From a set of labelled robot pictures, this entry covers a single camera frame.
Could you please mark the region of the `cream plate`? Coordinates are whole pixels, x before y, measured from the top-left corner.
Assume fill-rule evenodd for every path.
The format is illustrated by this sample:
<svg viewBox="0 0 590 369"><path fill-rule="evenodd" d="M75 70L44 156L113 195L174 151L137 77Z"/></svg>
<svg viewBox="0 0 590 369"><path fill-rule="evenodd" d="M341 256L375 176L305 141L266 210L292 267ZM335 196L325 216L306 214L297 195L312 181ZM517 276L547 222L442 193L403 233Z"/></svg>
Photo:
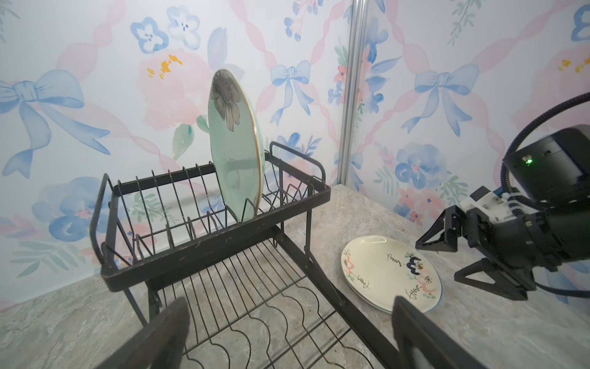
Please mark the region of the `cream plate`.
<svg viewBox="0 0 590 369"><path fill-rule="evenodd" d="M395 281L416 279L419 283L442 284L433 264L421 253L400 241L370 235L350 241L341 253L345 277L392 286Z"/></svg>

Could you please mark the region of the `green plate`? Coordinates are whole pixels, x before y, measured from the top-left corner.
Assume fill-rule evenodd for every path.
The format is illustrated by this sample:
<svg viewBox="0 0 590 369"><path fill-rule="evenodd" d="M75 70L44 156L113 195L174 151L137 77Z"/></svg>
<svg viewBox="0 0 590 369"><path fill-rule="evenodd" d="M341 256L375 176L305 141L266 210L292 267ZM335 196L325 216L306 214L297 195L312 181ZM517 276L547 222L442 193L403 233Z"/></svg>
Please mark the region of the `green plate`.
<svg viewBox="0 0 590 369"><path fill-rule="evenodd" d="M219 189L237 222L258 213L264 181L261 130L250 99L227 69L215 72L207 104L210 151Z"/></svg>

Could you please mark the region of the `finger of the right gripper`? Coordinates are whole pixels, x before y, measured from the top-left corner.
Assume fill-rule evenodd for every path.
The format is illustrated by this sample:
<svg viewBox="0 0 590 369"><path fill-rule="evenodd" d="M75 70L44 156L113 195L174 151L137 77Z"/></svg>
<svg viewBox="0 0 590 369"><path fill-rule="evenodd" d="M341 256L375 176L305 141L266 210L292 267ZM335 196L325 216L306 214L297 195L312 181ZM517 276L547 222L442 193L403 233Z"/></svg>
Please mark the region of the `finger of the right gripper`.
<svg viewBox="0 0 590 369"><path fill-rule="evenodd" d="M484 274L492 282L474 279L473 275L477 274ZM487 258L457 271L454 281L511 301L527 301L528 293L536 290L532 275L525 278L511 275Z"/></svg>
<svg viewBox="0 0 590 369"><path fill-rule="evenodd" d="M465 219L466 214L460 207L454 205L445 209L430 229L416 241L416 250L457 252Z"/></svg>

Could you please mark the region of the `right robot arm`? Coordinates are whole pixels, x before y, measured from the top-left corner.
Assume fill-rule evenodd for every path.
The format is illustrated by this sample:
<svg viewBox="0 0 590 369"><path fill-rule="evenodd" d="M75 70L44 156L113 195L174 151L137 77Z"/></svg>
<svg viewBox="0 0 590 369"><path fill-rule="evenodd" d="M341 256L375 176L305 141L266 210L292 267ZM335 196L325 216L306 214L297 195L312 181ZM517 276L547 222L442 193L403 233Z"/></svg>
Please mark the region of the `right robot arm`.
<svg viewBox="0 0 590 369"><path fill-rule="evenodd" d="M557 268L589 258L589 127L562 129L504 161L533 200L547 209L523 209L502 189L482 186L445 209L416 249L456 252L459 238L484 258L455 273L455 281L513 301L539 287L533 269Z"/></svg>

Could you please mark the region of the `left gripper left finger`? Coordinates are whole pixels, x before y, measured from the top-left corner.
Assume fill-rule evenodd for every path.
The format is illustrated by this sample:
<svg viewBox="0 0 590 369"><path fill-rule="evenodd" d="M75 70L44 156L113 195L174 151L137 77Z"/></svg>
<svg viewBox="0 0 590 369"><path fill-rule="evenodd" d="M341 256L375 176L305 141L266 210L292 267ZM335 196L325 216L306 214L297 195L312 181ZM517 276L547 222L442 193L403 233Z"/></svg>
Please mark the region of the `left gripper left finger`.
<svg viewBox="0 0 590 369"><path fill-rule="evenodd" d="M98 367L179 368L189 325L187 300L178 298Z"/></svg>

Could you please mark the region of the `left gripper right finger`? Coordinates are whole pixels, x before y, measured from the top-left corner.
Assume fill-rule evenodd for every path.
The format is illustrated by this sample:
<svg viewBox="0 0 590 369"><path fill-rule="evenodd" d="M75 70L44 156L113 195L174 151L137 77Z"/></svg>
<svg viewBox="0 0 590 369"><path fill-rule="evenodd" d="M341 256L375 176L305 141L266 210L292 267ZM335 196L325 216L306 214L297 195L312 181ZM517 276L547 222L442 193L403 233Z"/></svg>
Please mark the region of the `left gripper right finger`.
<svg viewBox="0 0 590 369"><path fill-rule="evenodd" d="M394 300L392 326L402 368L484 367L404 297Z"/></svg>

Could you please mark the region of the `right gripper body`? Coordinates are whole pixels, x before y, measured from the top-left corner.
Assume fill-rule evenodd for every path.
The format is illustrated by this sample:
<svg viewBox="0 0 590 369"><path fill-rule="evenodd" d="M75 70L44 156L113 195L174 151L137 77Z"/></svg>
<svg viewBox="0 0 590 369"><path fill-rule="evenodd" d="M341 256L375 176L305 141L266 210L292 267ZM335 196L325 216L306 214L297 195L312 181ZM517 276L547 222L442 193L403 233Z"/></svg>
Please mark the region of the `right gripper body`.
<svg viewBox="0 0 590 369"><path fill-rule="evenodd" d="M560 266L560 214L536 212L492 223L479 208L465 211L462 235L505 271L545 268L556 272Z"/></svg>

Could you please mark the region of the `white plate with blue rim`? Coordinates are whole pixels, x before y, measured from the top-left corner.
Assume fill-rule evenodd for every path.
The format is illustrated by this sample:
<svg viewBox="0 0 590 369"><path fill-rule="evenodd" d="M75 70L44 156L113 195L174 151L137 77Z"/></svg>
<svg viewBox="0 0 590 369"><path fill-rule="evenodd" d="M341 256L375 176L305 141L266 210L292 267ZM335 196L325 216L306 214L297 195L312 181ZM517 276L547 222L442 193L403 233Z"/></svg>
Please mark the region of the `white plate with blue rim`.
<svg viewBox="0 0 590 369"><path fill-rule="evenodd" d="M422 313L435 309L443 296L443 286L436 280L434 283L419 283L416 279L395 281L392 286L379 282L361 281L356 277L345 278L352 290L360 298L384 312L392 312L396 297L407 299Z"/></svg>

